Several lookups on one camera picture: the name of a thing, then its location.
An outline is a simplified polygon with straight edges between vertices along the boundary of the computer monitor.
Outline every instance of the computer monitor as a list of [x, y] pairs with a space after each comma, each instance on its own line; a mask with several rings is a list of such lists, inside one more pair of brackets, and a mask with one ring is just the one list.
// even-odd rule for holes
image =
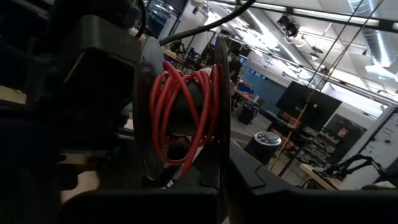
[[[290, 116], [298, 118], [311, 92], [312, 89], [297, 82], [292, 82], [280, 97], [276, 107]], [[336, 100], [316, 90], [308, 102], [300, 122], [315, 131], [322, 130], [326, 122], [341, 104], [340, 100]]]

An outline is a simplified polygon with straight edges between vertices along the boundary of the desk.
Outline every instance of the desk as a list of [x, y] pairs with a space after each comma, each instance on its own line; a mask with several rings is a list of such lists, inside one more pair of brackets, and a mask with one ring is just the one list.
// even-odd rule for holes
[[344, 189], [342, 187], [342, 183], [338, 179], [334, 178], [329, 178], [329, 177], [320, 177], [318, 174], [314, 173], [313, 169], [314, 167], [308, 164], [300, 164], [299, 165], [300, 169], [302, 169], [306, 174], [308, 174], [310, 177], [312, 177], [318, 184], [320, 184], [322, 187], [324, 187], [326, 190], [349, 190], [349, 189]]

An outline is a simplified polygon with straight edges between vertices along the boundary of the workbench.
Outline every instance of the workbench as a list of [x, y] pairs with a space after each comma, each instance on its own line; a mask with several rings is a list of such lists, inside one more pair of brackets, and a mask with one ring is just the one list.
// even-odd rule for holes
[[311, 165], [301, 163], [299, 167], [326, 190], [350, 190], [345, 189], [342, 182], [338, 179], [319, 176], [313, 171], [314, 167]]

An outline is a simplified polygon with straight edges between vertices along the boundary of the red cable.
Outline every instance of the red cable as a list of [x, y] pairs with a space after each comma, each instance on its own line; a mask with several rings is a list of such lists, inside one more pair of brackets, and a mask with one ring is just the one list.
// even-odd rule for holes
[[[152, 142], [156, 154], [164, 163], [168, 165], [183, 165], [180, 174], [180, 177], [182, 177], [190, 168], [198, 148], [208, 143], [215, 133], [220, 110], [218, 66], [213, 66], [210, 77], [203, 71], [193, 72], [192, 75], [184, 75], [169, 62], [164, 62], [163, 67], [165, 71], [155, 79], [150, 91], [149, 110], [152, 118]], [[199, 82], [202, 88], [204, 102], [200, 116], [188, 90], [188, 82]], [[193, 120], [197, 126], [197, 132], [192, 136], [192, 142], [187, 156], [184, 159], [171, 160], [165, 155], [165, 149], [167, 149], [168, 145], [174, 141], [175, 138], [167, 135], [167, 125], [170, 112], [180, 91], [184, 94]], [[209, 117], [211, 119], [210, 129], [205, 136], [204, 131]]]

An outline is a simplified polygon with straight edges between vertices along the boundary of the ceiling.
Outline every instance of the ceiling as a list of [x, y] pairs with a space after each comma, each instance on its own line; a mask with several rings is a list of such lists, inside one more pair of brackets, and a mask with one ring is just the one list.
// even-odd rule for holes
[[[256, 2], [277, 4], [281, 6], [293, 6], [302, 9], [312, 9], [325, 12], [338, 12], [341, 14], [352, 13], [348, 0], [258, 0]], [[267, 17], [270, 21], [272, 21], [272, 23], [274, 23], [274, 27], [278, 27], [276, 25], [276, 21], [280, 19], [282, 13], [265, 10], [260, 11], [265, 15], [265, 17]], [[398, 14], [396, 14], [397, 11], [398, 4], [396, 3], [396, 0], [385, 0], [380, 8], [377, 9], [375, 15], [379, 18], [398, 21]], [[310, 64], [313, 68], [317, 68], [321, 60], [325, 57], [326, 53], [330, 49], [332, 43], [341, 32], [343, 24], [334, 23], [330, 25], [330, 23], [327, 21], [319, 21], [299, 16], [289, 16], [289, 18], [300, 26], [300, 34], [295, 39], [297, 40], [297, 42], [295, 44], [288, 44], [284, 38], [280, 38], [278, 41], [284, 42], [284, 45], [293, 45], [295, 50], [305, 58], [305, 60], [302, 60], [303, 62], [305, 62], [306, 64]], [[327, 56], [327, 58], [325, 59], [324, 65], [326, 67], [330, 67], [333, 62], [335, 62], [339, 54], [349, 44], [358, 29], [359, 27], [346, 27], [341, 37], [332, 48], [329, 56]], [[282, 32], [280, 28], [277, 28], [276, 30], [268, 30], [271, 30], [271, 32], [273, 32], [274, 34], [275, 32]], [[380, 31], [380, 34], [384, 35], [385, 37], [387, 48], [386, 50], [390, 51], [391, 55], [393, 55], [392, 57], [396, 58], [395, 55], [398, 54], [398, 34], [385, 31]], [[314, 53], [311, 48], [311, 46], [314, 45], [316, 45], [317, 48], [321, 49], [324, 52], [323, 54], [317, 54], [320, 58], [318, 60], [312, 60], [312, 57], [310, 55], [310, 53]], [[379, 75], [375, 75], [374, 73], [368, 73], [365, 69], [366, 66], [374, 65], [373, 61], [371, 60], [372, 58], [370, 54], [363, 55], [365, 50], [368, 50], [367, 43], [365, 38], [363, 37], [363, 34], [360, 33], [357, 38], [354, 39], [353, 44], [349, 47], [347, 54], [344, 55], [343, 59], [338, 64], [337, 69], [332, 76], [350, 84], [364, 88], [366, 90], [373, 91], [375, 93], [379, 92], [378, 94], [397, 101], [398, 94], [396, 94], [395, 92], [398, 90], [398, 83], [396, 82], [398, 78], [394, 79], [394, 77], [396, 77], [395, 74], [398, 72], [398, 58], [396, 58], [396, 61], [390, 67], [385, 68], [389, 71], [388, 74], [392, 75], [392, 77], [388, 79], [383, 77], [379, 78]]]

